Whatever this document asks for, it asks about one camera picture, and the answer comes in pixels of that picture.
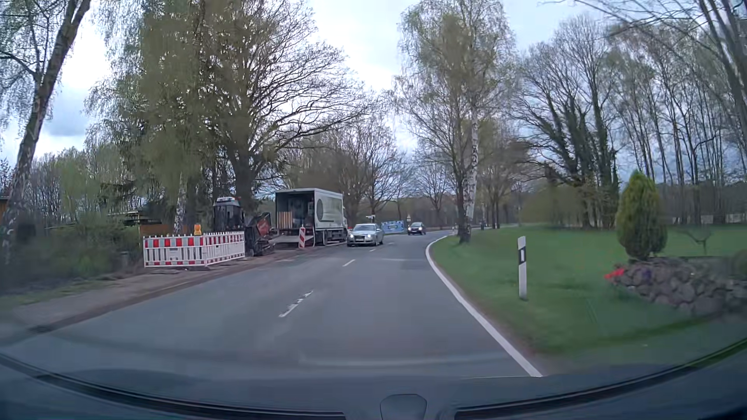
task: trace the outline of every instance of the red flower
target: red flower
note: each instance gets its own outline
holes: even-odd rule
[[[609,279],[612,279],[613,277],[621,276],[623,274],[625,274],[625,269],[618,268],[617,270],[614,270],[612,273],[605,274],[604,278],[609,280]]]

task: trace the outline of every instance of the sidewalk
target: sidewalk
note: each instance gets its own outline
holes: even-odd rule
[[[57,330],[183,288],[322,249],[281,250],[269,256],[236,259],[195,271],[149,268],[147,273],[133,277],[102,280],[107,283],[104,287],[17,306],[0,314],[0,339],[14,341],[29,334]]]

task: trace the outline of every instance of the asphalt road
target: asphalt road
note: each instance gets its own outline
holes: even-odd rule
[[[527,376],[431,269],[426,246],[443,235],[392,235],[379,247],[283,259],[0,351],[51,371],[209,380]],[[117,378],[109,384],[148,386]]]

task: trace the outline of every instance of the red and white post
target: red and white post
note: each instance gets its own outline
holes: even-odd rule
[[[305,227],[298,229],[298,247],[299,248],[306,247],[306,228]]]

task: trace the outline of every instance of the car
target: car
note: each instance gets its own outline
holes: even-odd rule
[[[384,244],[384,229],[378,223],[360,223],[347,236],[347,246]]]
[[[413,222],[407,228],[407,235],[425,235],[425,225],[423,222]]]

